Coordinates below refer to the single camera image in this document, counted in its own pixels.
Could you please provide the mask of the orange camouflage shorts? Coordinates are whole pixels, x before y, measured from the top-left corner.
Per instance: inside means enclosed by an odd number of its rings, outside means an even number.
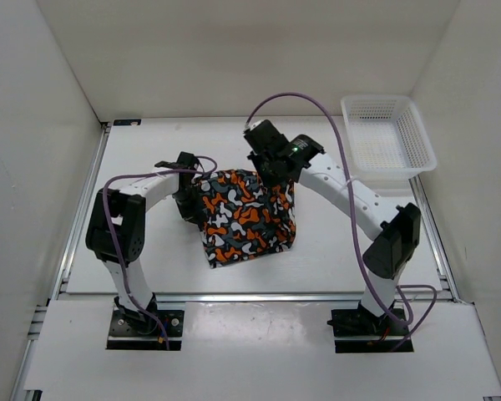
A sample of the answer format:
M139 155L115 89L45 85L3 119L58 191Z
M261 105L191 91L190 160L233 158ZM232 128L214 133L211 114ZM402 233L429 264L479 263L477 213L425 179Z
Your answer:
M291 249L296 239L292 180L268 187L255 171L218 170L195 188L195 224L210 268Z

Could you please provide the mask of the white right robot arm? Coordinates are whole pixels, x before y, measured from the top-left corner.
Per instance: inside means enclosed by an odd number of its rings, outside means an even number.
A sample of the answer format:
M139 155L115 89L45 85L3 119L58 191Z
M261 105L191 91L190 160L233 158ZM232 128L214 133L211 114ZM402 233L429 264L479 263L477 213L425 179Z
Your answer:
M366 290L358 313L361 329L381 332L389 318L401 326L410 323L392 314L396 288L406 263L419 244L421 212L413 203L396 205L346 171L307 135L288 140L278 132L248 129L244 138L251 147L248 158L266 185L282 181L314 191L352 223L353 245Z

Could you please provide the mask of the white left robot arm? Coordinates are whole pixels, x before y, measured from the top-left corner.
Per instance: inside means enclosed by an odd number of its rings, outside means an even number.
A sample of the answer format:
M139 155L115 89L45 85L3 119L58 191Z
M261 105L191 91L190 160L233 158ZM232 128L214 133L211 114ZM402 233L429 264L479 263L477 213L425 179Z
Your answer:
M156 296L140 262L147 212L168 196L185 198L199 173L195 170L157 170L116 175L97 193L86 234L86 247L108 269L122 318L140 334L155 332L168 340L159 318Z

